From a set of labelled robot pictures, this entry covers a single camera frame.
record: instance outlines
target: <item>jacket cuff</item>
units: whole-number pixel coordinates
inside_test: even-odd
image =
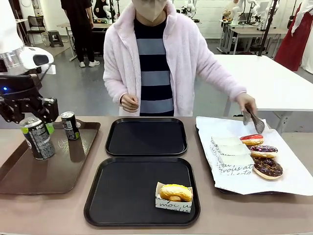
[[[236,91],[236,92],[232,92],[232,94],[230,94],[230,96],[229,96],[229,99],[231,100],[231,101],[236,101],[236,99],[237,99],[237,96],[239,96],[241,93],[246,93],[246,89],[245,88],[243,88],[243,89],[241,89],[240,91]]]
[[[125,95],[125,94],[128,94],[128,93],[127,93],[127,92],[124,92],[124,93],[119,97],[119,99],[118,99],[118,104],[119,104],[119,106],[122,106],[122,104],[121,104],[121,98],[122,98],[122,96]]]

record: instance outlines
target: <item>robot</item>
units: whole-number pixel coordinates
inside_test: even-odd
[[[258,26],[258,30],[260,31],[265,31],[267,25],[268,25],[268,15],[270,13],[270,11],[272,10],[273,8],[273,4],[274,4],[274,1],[272,1],[270,7],[268,6],[265,10],[265,12],[263,12],[261,14],[261,19],[260,19],[260,25]],[[277,10],[279,8],[279,1],[277,2],[276,6],[275,6],[275,11],[274,11],[274,14],[276,14]]]
[[[108,0],[96,0],[95,6],[93,9],[93,13],[98,18],[111,19],[112,14],[113,14],[113,17],[115,16],[114,9],[112,10],[112,14],[111,14],[110,5],[108,4]]]
[[[188,0],[184,6],[181,7],[181,13],[193,18],[196,14],[196,4],[198,0]]]
[[[257,14],[258,9],[260,8],[260,5],[258,4],[258,2],[256,0],[239,0],[238,5],[235,6],[232,9],[232,12],[234,14],[234,18],[233,21],[231,22],[231,26],[237,26],[238,25],[238,19],[239,19],[239,12],[243,12],[243,3],[247,1],[248,3],[254,3],[254,7],[251,9],[252,12],[252,16]]]
[[[1,1],[0,22],[5,22],[0,26],[0,115],[20,123],[24,113],[32,113],[44,123],[54,122],[59,115],[57,99],[39,93],[45,75],[41,68],[53,63],[53,56],[23,45],[7,0]]]

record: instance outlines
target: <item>striped shirt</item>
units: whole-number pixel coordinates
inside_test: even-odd
[[[153,27],[134,20],[141,69],[140,116],[174,115],[170,69],[163,43],[165,26],[166,20]]]

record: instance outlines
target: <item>black can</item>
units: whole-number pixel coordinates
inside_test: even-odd
[[[76,125],[76,118],[74,112],[65,112],[61,114],[62,124],[69,141],[79,139],[80,134]]]
[[[55,154],[46,125],[37,117],[25,118],[20,122],[26,142],[37,160],[45,160]]]

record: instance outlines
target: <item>person's left hand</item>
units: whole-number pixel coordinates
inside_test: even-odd
[[[240,111],[246,111],[246,105],[249,105],[251,107],[251,110],[254,114],[257,113],[257,107],[255,103],[255,99],[251,96],[249,96],[247,93],[241,93],[236,97],[236,101],[239,104]]]

